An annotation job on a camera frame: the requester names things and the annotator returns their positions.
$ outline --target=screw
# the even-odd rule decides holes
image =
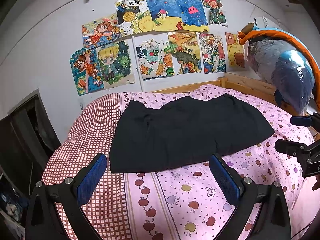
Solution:
[[[73,178],[68,177],[68,178],[66,178],[66,179],[64,180],[64,183],[65,183],[65,184],[70,184],[72,181],[73,181]]]
[[[42,186],[42,181],[38,181],[37,183],[36,183],[36,187],[41,187]]]
[[[275,185],[276,187],[281,187],[281,184],[280,184],[279,181],[275,181],[275,182],[273,183],[273,185]]]
[[[251,184],[252,183],[252,179],[250,179],[249,177],[245,177],[243,180],[244,180],[244,182],[246,184]]]

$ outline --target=wooden headboard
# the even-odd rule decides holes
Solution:
[[[154,91],[154,93],[163,93],[163,94],[185,93],[188,91],[193,91],[195,89],[198,89],[200,86],[207,85],[207,84],[216,85],[222,88],[234,89],[241,93],[252,95],[257,98],[263,99],[277,106],[275,102],[275,98],[273,96],[276,91],[276,88],[274,86],[257,79],[247,78],[244,76],[239,76],[231,73],[225,73],[224,77],[218,78],[218,80],[215,80],[215,81],[208,81],[208,82],[195,83],[195,84],[184,85],[179,87],[173,87],[173,88],[168,88],[164,90]],[[282,103],[281,108],[291,115],[298,114],[293,109],[293,107],[287,103]]]

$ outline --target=pink bedsheet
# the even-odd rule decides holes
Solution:
[[[292,127],[291,116],[266,101],[212,85],[183,94],[120,93],[95,100],[75,121],[68,140],[50,158],[43,181],[53,184],[67,176],[73,177],[98,152],[108,157],[116,123],[132,99],[158,109],[184,96],[210,100],[223,93],[255,106],[276,131],[260,144],[223,157],[224,160],[256,183],[271,184],[278,180],[291,209],[304,182],[301,167],[295,158],[277,153],[274,143],[284,138],[309,145],[313,142],[310,132],[304,127]],[[199,143],[206,139],[210,139],[210,134],[195,134]],[[69,237],[76,239],[61,205],[57,207]],[[249,234],[258,208],[256,205],[239,239]],[[233,209],[226,202],[207,162],[158,173],[111,174],[107,169],[90,202],[83,206],[101,237],[114,240],[213,239]]]

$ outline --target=blonde boy drawing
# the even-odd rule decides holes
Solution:
[[[109,43],[98,52],[98,59],[102,63],[100,65],[101,73],[105,81],[115,78],[118,75],[118,70],[113,64],[116,57],[119,55],[119,45],[117,43]]]

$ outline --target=poster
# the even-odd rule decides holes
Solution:
[[[96,49],[104,89],[134,83],[129,47],[125,41],[109,43]]]
[[[226,59],[222,45],[222,37],[213,34],[199,34],[202,51],[204,73],[226,71]]]
[[[230,67],[244,68],[244,49],[239,44],[236,34],[226,33]]]
[[[99,47],[121,38],[117,14],[82,25],[83,45],[86,49]]]
[[[227,20],[226,20],[226,12],[219,10],[218,15],[217,15],[217,10],[210,8],[209,22],[213,23],[213,24],[220,24],[220,25],[228,27]]]
[[[143,80],[174,76],[168,41],[144,41],[136,51]]]
[[[79,96],[103,88],[95,49],[82,48],[76,51],[70,59],[70,65]]]
[[[201,72],[200,48],[196,33],[168,33],[170,50],[180,64],[178,74]]]
[[[210,8],[209,22],[228,26],[226,12],[221,10],[223,6],[220,0],[202,0],[204,7]]]
[[[155,31],[182,29],[180,7],[176,0],[147,0]]]
[[[153,21],[146,0],[116,2],[116,12],[122,36],[153,30]]]
[[[116,11],[122,36],[152,30],[209,30],[201,0],[120,0]]]
[[[201,0],[176,0],[180,7],[183,30],[193,32],[209,31],[207,18]]]

